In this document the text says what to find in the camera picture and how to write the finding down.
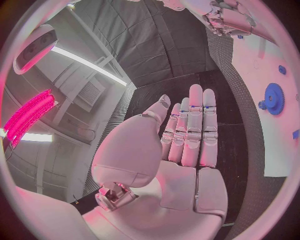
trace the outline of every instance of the screw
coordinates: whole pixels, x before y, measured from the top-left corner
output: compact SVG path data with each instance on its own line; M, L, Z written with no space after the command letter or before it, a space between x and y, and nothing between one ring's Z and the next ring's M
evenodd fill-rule
M278 70L281 74L286 75L287 74L287 69L284 66L279 65Z

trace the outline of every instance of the blue cog wheel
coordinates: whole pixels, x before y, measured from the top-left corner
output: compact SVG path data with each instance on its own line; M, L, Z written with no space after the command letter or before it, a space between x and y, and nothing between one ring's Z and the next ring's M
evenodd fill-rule
M283 89L277 83L270 83L265 89L264 103L270 114L278 115L285 107Z

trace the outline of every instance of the light strip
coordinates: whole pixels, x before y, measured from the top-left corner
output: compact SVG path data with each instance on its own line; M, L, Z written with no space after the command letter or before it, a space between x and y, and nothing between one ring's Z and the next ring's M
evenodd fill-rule
M97 65L95 65L95 64L93 64L93 63L91 63L91 62L89 62L89 61L81 58L80 56L77 56L77 55L69 52L69 51L63 50L63 49L61 49L61 48L59 48L57 46L54 46L52 48L52 51L55 52L55 53L64 55L64 56L66 56L66 57L68 57L70 59L73 59L73 60L75 60L75 61L77 61L77 62L79 62L81 64L84 64L84 65L90 67L91 69L94 69L94 70L98 71L99 73L101 73L101 74L103 74L103 75L105 75L105 76L107 76L107 77L115 80L116 82L118 82L119 84L122 84L125 87L127 85L126 82L124 82L123 80L119 79L118 77L112 75L110 72L104 70L101 67L98 67Z
M6 134L2 128L0 128L0 136L5 137ZM31 142L52 142L52 135L49 134L36 134L36 133L25 133L25 135L21 138L24 141Z

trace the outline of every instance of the blue component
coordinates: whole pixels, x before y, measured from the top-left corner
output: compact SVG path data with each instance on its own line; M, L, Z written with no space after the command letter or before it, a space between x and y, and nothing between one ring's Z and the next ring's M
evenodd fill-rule
M270 83L267 86L264 93L264 104L270 114L278 115L283 111L285 107L285 95L277 83Z
M287 69L284 66L279 65L278 70L283 75L287 74Z
M258 107L259 107L260 109L262 109L262 110L266 110L266 109L267 109L267 106L266 106L265 101L260 101L260 102L258 103Z
M299 129L292 133L292 139L297 139L297 138L299 138Z

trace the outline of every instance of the pink light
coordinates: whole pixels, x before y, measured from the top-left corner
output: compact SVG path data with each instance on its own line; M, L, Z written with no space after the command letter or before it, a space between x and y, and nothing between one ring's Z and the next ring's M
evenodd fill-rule
M24 134L55 105L51 89L37 95L22 106L5 124L7 138L15 148Z
M29 109L31 109L38 102L40 102L41 100L49 96L51 91L52 91L51 89L48 89L42 92L41 94L37 95L36 97L28 101L24 106L22 106L5 124L3 128L4 131L7 132L8 130L10 130L23 114L25 114Z

